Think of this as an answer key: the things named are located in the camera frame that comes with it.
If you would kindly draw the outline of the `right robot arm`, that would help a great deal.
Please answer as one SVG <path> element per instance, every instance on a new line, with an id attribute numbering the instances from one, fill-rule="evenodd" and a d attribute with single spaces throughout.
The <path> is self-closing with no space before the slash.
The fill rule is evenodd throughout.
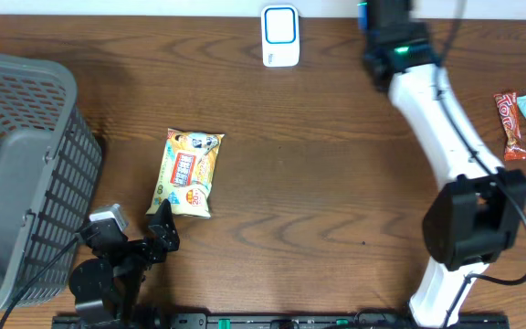
<path id="1" fill-rule="evenodd" d="M 486 274 L 526 231 L 526 176 L 508 170 L 484 144 L 452 90 L 444 67 L 457 36 L 456 18 L 440 51 L 428 25 L 407 0 L 358 5 L 366 46 L 363 65 L 379 91 L 401 112 L 430 164 L 438 195 L 422 230 L 429 260 L 408 306 L 420 328 L 459 324 L 459 309 L 476 281 L 502 286 L 526 282 Z"/>

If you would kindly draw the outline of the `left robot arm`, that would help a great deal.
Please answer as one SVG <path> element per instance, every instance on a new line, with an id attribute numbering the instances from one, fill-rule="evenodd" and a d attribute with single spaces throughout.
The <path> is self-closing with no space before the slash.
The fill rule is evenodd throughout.
<path id="1" fill-rule="evenodd" d="M 169 201 L 151 215 L 150 235 L 130 240 L 121 206 L 101 207 L 89 215 L 78 237 L 95 257 L 80 263 L 68 280 L 84 328 L 166 328 L 162 313 L 137 299 L 145 272 L 179 250 L 180 239 Z"/>

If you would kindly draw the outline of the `yellow snack bag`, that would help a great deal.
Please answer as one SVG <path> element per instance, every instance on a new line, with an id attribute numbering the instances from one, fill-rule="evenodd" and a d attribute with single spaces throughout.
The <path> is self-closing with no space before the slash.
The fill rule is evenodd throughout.
<path id="1" fill-rule="evenodd" d="M 222 133 L 168 129 L 147 216 L 154 215 L 162 202 L 168 201 L 174 215 L 211 217 L 208 198 L 213 188 L 216 158 L 224 137 Z"/>

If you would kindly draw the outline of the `red chocolate bar wrapper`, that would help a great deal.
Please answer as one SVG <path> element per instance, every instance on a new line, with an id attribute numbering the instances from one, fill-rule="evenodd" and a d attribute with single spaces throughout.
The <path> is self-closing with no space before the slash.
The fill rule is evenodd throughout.
<path id="1" fill-rule="evenodd" d="M 504 148 L 504 160 L 526 160 L 526 148 L 522 143 L 519 126 L 517 93 L 515 91 L 505 91 L 494 94 L 493 99 L 507 138 Z"/>

